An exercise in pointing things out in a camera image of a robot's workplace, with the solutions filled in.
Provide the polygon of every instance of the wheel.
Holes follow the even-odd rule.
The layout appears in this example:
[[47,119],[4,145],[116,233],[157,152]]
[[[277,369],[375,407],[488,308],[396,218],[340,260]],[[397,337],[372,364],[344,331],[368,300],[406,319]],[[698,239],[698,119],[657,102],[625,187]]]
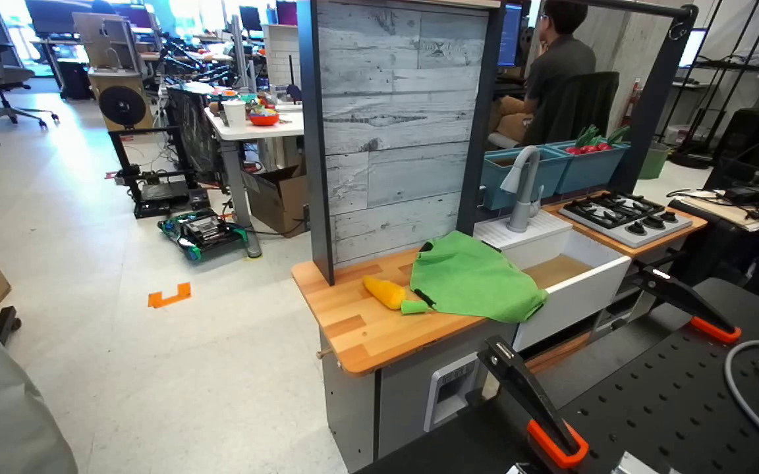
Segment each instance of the wheel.
[[184,254],[186,254],[186,260],[193,260],[193,262],[199,262],[199,260],[203,260],[199,247],[184,247]]

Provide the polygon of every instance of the wooden panel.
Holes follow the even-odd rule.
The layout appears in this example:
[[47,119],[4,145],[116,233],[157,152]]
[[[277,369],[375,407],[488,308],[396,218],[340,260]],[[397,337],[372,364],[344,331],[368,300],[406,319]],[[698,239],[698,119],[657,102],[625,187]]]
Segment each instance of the wooden panel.
[[340,272],[334,287],[330,287],[321,272],[309,260],[292,269],[292,278],[297,281],[344,374],[359,376],[376,372],[414,351],[462,333],[484,322],[442,314],[400,315],[397,310],[380,304],[360,287],[360,275],[368,274],[408,285],[414,258],[416,250],[406,250],[380,260],[356,262]]
[[368,156],[326,156],[330,212],[351,212],[368,208]]
[[368,206],[391,206],[425,200],[434,194],[451,194],[462,190],[463,152],[434,156],[412,162],[383,162],[372,165],[368,174]]
[[326,120],[330,152],[375,152],[396,146],[446,145],[466,136],[472,114],[418,114],[385,120]]
[[318,0],[334,265],[452,229],[484,10]]
[[392,49],[321,53],[321,94],[391,94],[396,70]]
[[468,102],[459,92],[414,92],[414,94],[347,94],[326,96],[323,119],[330,120],[400,120],[418,114],[463,114]]
[[352,262],[400,247],[418,247],[442,233],[442,229],[451,229],[446,200],[452,198],[430,198],[338,215],[333,220],[334,260]]

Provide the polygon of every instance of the gray floor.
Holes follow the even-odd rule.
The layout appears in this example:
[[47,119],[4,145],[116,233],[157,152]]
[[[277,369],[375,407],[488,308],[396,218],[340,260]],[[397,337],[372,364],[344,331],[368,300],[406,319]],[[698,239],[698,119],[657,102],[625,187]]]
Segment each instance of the gray floor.
[[[0,120],[0,265],[23,319],[7,351],[80,469],[344,472],[315,326],[289,281],[309,233],[190,265],[106,179],[119,162],[94,102],[16,92],[12,104],[56,107],[61,124]],[[180,281],[190,300],[147,308]]]

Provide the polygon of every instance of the red object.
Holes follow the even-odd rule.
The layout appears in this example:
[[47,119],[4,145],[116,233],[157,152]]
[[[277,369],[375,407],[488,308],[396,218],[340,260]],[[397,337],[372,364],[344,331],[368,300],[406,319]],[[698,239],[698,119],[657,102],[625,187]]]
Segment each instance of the red object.
[[280,120],[280,114],[275,114],[275,115],[251,114],[252,127],[277,127],[277,120]]
[[533,419],[528,424],[528,436],[537,444],[537,451],[561,472],[572,472],[578,469],[588,453],[590,453],[590,441],[574,432],[570,424],[566,424],[570,433],[572,433],[572,441],[578,444],[574,453],[564,453],[559,441],[553,441],[549,436],[549,432]]
[[703,333],[707,339],[715,339],[720,345],[736,345],[741,337],[742,337],[742,328],[732,328],[732,331],[724,331],[723,326],[715,326],[712,322],[702,319],[702,315],[692,315],[687,322],[690,331],[698,331]]

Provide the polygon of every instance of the wooden countertop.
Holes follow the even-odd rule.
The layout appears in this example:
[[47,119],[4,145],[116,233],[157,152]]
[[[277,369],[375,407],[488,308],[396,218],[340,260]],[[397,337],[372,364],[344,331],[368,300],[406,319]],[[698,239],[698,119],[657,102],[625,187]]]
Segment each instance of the wooden countertop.
[[412,262],[418,250],[385,254],[338,272],[334,287],[326,285],[315,262],[304,260],[292,269],[313,319],[338,352],[344,374],[372,374],[418,347],[484,324],[472,315],[400,315],[380,304],[363,287],[363,275],[385,275],[408,285]]
[[654,253],[654,250],[658,250],[658,247],[669,247],[669,245],[675,245],[678,239],[682,239],[682,237],[687,237],[687,233],[692,233],[692,231],[702,231],[702,229],[707,227],[703,218],[698,218],[698,215],[692,215],[692,212],[682,212],[682,211],[667,206],[667,211],[673,211],[675,215],[684,215],[684,218],[690,218],[692,224],[684,227],[684,229],[673,231],[673,233],[667,233],[667,237],[661,237],[661,239],[654,239],[654,243],[647,243],[647,245],[644,245],[644,247],[630,247],[630,245],[621,245],[619,239],[612,239],[612,237],[596,231],[592,227],[584,227],[584,224],[572,220],[570,215],[564,215],[564,212],[561,212],[561,206],[570,203],[570,200],[557,200],[557,203],[549,203],[549,206],[542,206],[542,208],[550,211],[550,212],[557,212],[559,218],[570,220],[572,229],[578,229],[579,233],[588,233],[590,239],[596,239],[596,243],[601,243],[601,245],[609,245],[609,247],[615,247],[617,253],[630,254],[630,258],[640,258],[640,254],[647,254],[647,253]]

